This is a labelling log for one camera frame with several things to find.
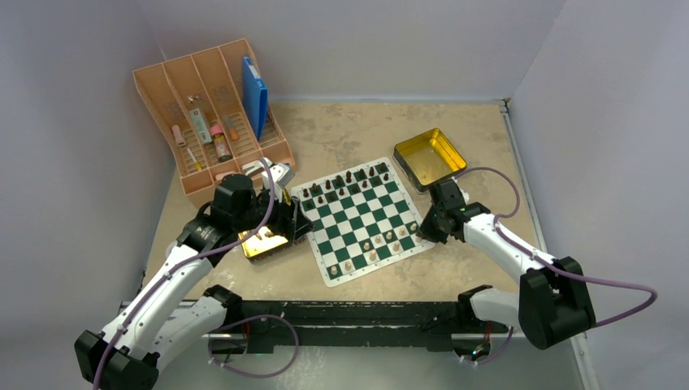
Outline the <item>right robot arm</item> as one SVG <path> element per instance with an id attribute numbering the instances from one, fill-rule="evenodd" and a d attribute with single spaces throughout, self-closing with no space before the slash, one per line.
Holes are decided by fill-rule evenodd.
<path id="1" fill-rule="evenodd" d="M 474 331 L 494 322 L 521 331 L 537 349 L 583 333 L 596 316 L 580 264 L 571 257 L 555 258 L 527 243 L 496 221 L 479 202 L 466 202 L 451 179 L 433 184 L 431 207 L 419 235 L 433 243 L 454 238 L 486 254 L 518 283 L 518 292 L 481 285 L 458 296 L 458 324 Z"/>

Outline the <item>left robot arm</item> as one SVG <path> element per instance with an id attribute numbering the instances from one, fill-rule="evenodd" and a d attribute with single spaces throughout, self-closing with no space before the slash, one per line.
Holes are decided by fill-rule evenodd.
<path id="1" fill-rule="evenodd" d="M 293 244 L 312 223 L 297 197 L 285 192 L 293 173 L 281 165 L 262 172 L 263 188 L 254 190 L 243 174 L 224 176 L 211 201 L 185 224 L 155 277 L 116 318 L 99 332 L 84 331 L 75 342 L 82 377 L 95 389 L 151 389 L 159 374 L 196 339 L 212 332 L 233 332 L 245 323 L 274 319 L 298 342 L 295 327 L 279 315 L 248 316 L 245 301 L 228 289 L 208 288 L 187 311 L 172 314 L 186 294 L 223 256 L 269 228 Z"/>

